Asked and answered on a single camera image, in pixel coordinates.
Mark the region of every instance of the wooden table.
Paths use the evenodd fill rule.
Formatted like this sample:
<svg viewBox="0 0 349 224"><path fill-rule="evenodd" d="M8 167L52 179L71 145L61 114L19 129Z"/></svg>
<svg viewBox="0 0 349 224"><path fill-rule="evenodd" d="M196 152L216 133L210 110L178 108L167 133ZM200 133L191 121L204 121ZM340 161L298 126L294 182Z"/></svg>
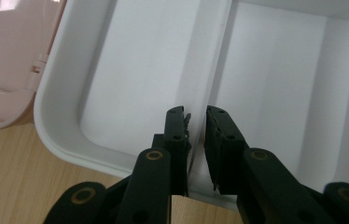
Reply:
<svg viewBox="0 0 349 224"><path fill-rule="evenodd" d="M83 168L52 155L32 124L0 130L0 224L42 223L69 187L83 181L107 187L118 177ZM173 197L172 223L242 223L236 211Z"/></svg>

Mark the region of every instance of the white container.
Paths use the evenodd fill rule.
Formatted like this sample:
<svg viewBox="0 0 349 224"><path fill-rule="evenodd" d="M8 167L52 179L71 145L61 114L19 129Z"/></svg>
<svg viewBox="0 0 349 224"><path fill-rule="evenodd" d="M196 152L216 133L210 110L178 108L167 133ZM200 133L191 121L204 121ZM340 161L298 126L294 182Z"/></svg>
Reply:
<svg viewBox="0 0 349 224"><path fill-rule="evenodd" d="M58 157L126 176L183 105L190 196L233 208L203 154L208 104L302 184L349 182L349 1L68 1L35 124Z"/></svg>

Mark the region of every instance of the pink plastic lid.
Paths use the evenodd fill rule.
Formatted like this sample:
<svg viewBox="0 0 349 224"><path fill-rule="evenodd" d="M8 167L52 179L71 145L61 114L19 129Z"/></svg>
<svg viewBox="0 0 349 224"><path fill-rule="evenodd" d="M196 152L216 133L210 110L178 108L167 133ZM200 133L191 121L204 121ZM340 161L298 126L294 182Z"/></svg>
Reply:
<svg viewBox="0 0 349 224"><path fill-rule="evenodd" d="M0 0L0 129L33 120L65 0Z"/></svg>

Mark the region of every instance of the white plastic tray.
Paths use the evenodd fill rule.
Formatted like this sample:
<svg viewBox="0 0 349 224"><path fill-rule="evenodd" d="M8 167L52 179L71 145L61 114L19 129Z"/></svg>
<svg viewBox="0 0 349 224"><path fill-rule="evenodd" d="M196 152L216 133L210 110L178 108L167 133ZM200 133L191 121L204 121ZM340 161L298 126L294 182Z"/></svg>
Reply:
<svg viewBox="0 0 349 224"><path fill-rule="evenodd" d="M349 182L349 4L286 5L312 15L273 8L283 2L68 1L35 102L40 137L66 161L126 176L183 105L190 196L233 208L202 150L211 104L303 184Z"/></svg>

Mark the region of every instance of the container compartment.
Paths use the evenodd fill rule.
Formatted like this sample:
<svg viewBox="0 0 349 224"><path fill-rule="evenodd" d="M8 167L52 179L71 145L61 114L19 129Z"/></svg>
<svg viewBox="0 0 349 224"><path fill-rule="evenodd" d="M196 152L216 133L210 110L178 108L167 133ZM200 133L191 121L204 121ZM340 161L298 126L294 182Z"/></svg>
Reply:
<svg viewBox="0 0 349 224"><path fill-rule="evenodd" d="M184 105L193 113L190 196L234 208L233 198L212 191L203 155L210 104L301 183L321 190L349 182L349 1L188 4L67 4L35 103L48 149L126 176L162 132L164 111ZM192 16L179 20L165 6Z"/></svg>

